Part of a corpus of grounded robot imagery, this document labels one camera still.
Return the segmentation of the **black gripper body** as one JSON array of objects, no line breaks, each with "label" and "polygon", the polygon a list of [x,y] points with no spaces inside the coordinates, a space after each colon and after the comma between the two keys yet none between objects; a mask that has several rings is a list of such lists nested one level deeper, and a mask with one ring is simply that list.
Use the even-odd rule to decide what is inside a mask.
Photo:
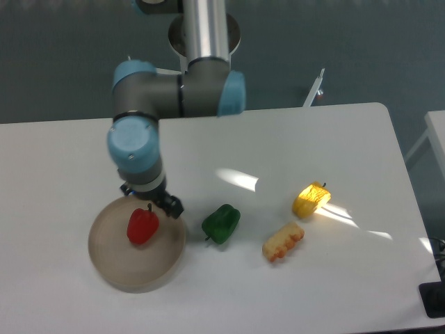
[{"label": "black gripper body", "polygon": [[168,201],[169,193],[166,191],[165,184],[152,186],[146,185],[129,185],[128,192],[140,200],[151,201],[156,205],[164,205]]}]

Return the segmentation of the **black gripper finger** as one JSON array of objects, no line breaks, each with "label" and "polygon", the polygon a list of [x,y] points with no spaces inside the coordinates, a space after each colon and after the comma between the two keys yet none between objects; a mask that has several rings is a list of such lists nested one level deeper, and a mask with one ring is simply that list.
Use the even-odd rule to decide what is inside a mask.
[{"label": "black gripper finger", "polygon": [[181,200],[169,193],[162,193],[158,199],[158,207],[162,209],[166,216],[178,219],[184,211]]}]

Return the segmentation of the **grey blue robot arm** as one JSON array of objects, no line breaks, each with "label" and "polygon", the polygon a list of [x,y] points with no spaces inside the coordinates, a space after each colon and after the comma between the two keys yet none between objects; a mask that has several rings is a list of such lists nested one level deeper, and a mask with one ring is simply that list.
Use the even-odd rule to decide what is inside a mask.
[{"label": "grey blue robot arm", "polygon": [[107,148],[124,195],[153,202],[172,218],[184,208],[166,190],[159,121],[238,115],[245,110],[245,77],[231,69],[224,1],[133,1],[145,14],[178,13],[186,70],[161,74],[147,61],[129,59],[113,75],[114,118]]}]

